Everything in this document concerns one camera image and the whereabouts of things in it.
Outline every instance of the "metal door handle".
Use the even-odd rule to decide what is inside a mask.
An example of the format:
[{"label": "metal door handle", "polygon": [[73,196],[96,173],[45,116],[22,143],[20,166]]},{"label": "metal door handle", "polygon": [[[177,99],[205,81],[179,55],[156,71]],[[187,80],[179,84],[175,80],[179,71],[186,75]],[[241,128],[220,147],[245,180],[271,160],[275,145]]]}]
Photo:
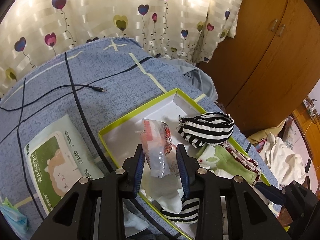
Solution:
[{"label": "metal door handle", "polygon": [[275,21],[273,22],[273,25],[271,27],[271,31],[273,32],[275,30],[276,24],[278,22],[278,19],[275,19]]},{"label": "metal door handle", "polygon": [[282,34],[283,30],[284,30],[284,27],[285,27],[285,25],[283,24],[281,29],[280,29],[280,32],[279,32],[279,37],[281,37],[281,34]]}]

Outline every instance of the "curtain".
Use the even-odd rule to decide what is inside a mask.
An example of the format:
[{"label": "curtain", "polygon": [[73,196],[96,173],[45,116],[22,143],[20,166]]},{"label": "curtain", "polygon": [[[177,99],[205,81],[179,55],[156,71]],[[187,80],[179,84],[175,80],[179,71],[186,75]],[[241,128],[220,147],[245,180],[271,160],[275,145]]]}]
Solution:
[{"label": "curtain", "polygon": [[16,0],[0,23],[0,97],[32,68],[104,37],[134,38],[156,58],[207,62],[234,37],[241,1]]}]

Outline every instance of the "wooden wardrobe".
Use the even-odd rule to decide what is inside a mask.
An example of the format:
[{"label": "wooden wardrobe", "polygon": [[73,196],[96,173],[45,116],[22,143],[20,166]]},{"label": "wooden wardrobe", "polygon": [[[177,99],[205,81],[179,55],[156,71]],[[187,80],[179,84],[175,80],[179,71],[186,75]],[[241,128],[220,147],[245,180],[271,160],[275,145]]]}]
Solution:
[{"label": "wooden wardrobe", "polygon": [[303,0],[243,0],[235,39],[199,66],[246,136],[277,126],[320,78],[320,26]]}]

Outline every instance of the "metal screw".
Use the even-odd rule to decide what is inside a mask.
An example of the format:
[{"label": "metal screw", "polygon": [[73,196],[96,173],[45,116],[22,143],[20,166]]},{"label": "metal screw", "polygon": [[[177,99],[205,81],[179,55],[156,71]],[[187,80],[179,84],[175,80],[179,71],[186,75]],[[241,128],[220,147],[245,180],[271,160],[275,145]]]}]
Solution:
[{"label": "metal screw", "polygon": [[86,184],[88,181],[89,181],[89,179],[87,177],[82,177],[79,179],[80,184]]},{"label": "metal screw", "polygon": [[124,172],[125,172],[125,169],[123,169],[123,168],[116,169],[116,174],[118,174],[118,175],[124,174]]},{"label": "metal screw", "polygon": [[205,168],[199,168],[199,169],[198,169],[198,173],[199,173],[199,174],[206,174],[206,173],[207,173],[207,169],[205,169]]},{"label": "metal screw", "polygon": [[235,182],[241,183],[243,182],[243,178],[241,176],[235,176]]}]

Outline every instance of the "gray fabric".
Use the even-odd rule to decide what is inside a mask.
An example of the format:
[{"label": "gray fabric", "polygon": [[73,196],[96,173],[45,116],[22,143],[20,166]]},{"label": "gray fabric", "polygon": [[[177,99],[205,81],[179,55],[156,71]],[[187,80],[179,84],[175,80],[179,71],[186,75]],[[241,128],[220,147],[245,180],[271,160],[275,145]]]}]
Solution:
[{"label": "gray fabric", "polygon": [[[126,43],[127,45],[117,46],[117,50],[115,50],[114,46],[103,50],[111,45],[111,41],[110,39],[102,39],[78,46],[67,52],[67,57],[70,58],[68,60],[70,71],[75,84],[87,84],[99,78],[130,68],[135,62],[128,52],[134,54],[138,61],[149,56],[133,39],[117,38],[114,39],[114,43],[117,45]],[[186,82],[178,68],[166,62],[152,58],[142,63],[142,66],[145,71],[151,73],[167,91],[178,87],[192,99],[202,94],[199,89]],[[19,89],[19,87],[22,86],[22,84],[23,80],[21,79],[4,96],[0,102],[1,107],[12,109],[21,106],[22,89]],[[25,104],[37,99],[49,90],[65,84],[70,84],[70,79],[64,55],[62,54],[57,55],[41,67],[34,69],[26,76]],[[102,128],[151,99],[163,94],[151,78],[143,74],[139,68],[95,82],[93,85],[104,87],[107,89],[107,92],[99,93],[84,88],[78,91],[77,95],[90,129],[103,152],[104,147],[98,138],[98,132]],[[71,91],[71,88],[56,90],[38,102],[24,108],[22,116],[23,122],[19,128],[22,147],[47,125],[63,117],[65,114],[69,114],[71,121],[86,142],[93,158],[98,157],[97,151],[82,122],[73,94],[66,95]],[[48,103],[61,96],[64,97],[46,107]],[[198,104],[208,112],[221,112],[209,97],[202,98]],[[19,116],[20,111],[7,113],[0,110],[0,141],[5,138],[0,143],[0,189],[2,195],[7,197],[13,205],[30,196],[23,178],[20,151],[17,143],[16,126],[19,122]],[[247,148],[249,142],[236,126],[234,126],[232,136],[238,141],[242,148]],[[276,178],[270,173],[270,170],[262,161],[258,152],[253,148],[250,149],[249,155],[253,159],[258,160],[262,172],[266,174],[271,184],[277,187],[278,182]],[[108,171],[101,161],[98,163],[98,167],[100,167],[105,174],[108,174]],[[31,182],[28,170],[26,176],[31,191],[35,194],[36,191]],[[177,231],[151,209],[142,198],[137,197],[136,200],[168,234],[171,236],[177,234]],[[45,217],[44,210],[38,198],[36,198],[36,202],[42,215]],[[129,211],[147,221],[135,206],[128,203],[126,203],[126,206]],[[33,202],[28,202],[19,207],[19,210],[29,219],[29,231],[27,234],[27,238],[29,239],[40,225],[41,219]],[[148,228],[148,231],[153,234],[156,239],[163,238],[163,234],[153,225]]]},{"label": "gray fabric", "polygon": [[212,101],[216,101],[218,99],[218,94],[214,87],[212,78],[201,69],[181,59],[161,58],[161,60],[177,67],[189,84],[198,88]]}]

